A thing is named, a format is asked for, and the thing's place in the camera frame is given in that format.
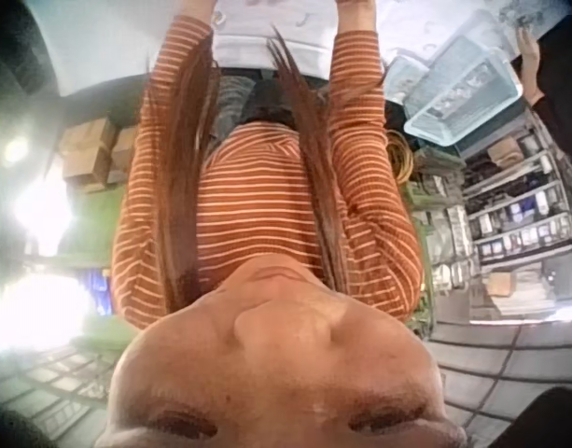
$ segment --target yellow cable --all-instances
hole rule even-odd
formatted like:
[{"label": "yellow cable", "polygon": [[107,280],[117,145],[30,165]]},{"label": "yellow cable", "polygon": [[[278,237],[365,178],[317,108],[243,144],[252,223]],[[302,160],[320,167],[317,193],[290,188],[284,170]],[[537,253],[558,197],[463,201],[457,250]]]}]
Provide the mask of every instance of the yellow cable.
[{"label": "yellow cable", "polygon": [[414,154],[398,131],[387,131],[387,153],[398,185],[405,184],[414,171]]}]

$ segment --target clear plastic box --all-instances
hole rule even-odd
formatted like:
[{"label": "clear plastic box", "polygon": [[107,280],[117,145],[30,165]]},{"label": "clear plastic box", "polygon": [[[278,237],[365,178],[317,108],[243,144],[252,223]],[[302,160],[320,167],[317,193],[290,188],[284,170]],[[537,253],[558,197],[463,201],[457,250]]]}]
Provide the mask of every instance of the clear plastic box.
[{"label": "clear plastic box", "polygon": [[409,119],[404,129],[449,147],[522,94],[522,84],[500,49],[484,49],[460,35],[406,97]]}]

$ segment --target eye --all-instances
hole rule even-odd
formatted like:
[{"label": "eye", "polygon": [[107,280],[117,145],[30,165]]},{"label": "eye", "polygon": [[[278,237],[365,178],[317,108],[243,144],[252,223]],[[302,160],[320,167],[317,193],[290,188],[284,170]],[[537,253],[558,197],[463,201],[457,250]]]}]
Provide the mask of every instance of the eye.
[{"label": "eye", "polygon": [[424,407],[414,410],[387,409],[377,413],[364,413],[350,423],[350,429],[365,436],[378,436],[387,429],[417,420],[425,413]]},{"label": "eye", "polygon": [[192,441],[206,441],[217,434],[217,427],[206,420],[178,413],[161,415],[153,422],[153,427]]}]

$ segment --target lip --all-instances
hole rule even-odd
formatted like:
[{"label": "lip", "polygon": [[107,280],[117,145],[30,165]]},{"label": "lip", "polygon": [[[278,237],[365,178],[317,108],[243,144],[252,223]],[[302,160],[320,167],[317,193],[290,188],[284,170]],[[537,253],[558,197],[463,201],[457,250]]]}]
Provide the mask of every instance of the lip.
[{"label": "lip", "polygon": [[248,277],[248,280],[251,282],[257,282],[259,280],[267,280],[268,278],[274,277],[285,277],[296,282],[310,283],[301,273],[282,266],[272,266],[260,269]]}]

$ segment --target bright light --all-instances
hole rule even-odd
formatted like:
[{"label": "bright light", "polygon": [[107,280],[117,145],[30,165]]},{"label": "bright light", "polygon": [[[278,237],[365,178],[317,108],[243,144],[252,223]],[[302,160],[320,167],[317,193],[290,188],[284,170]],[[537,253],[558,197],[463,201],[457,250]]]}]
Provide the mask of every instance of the bright light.
[{"label": "bright light", "polygon": [[554,315],[547,319],[548,322],[572,322],[572,306],[561,308]]},{"label": "bright light", "polygon": [[94,304],[76,279],[29,274],[9,286],[0,300],[0,350],[48,350],[82,331]]},{"label": "bright light", "polygon": [[72,221],[62,163],[53,163],[47,178],[38,180],[16,202],[15,215],[37,240],[39,255],[53,257]]},{"label": "bright light", "polygon": [[28,140],[24,137],[16,137],[9,142],[4,152],[4,160],[8,166],[24,159],[28,155]]}]

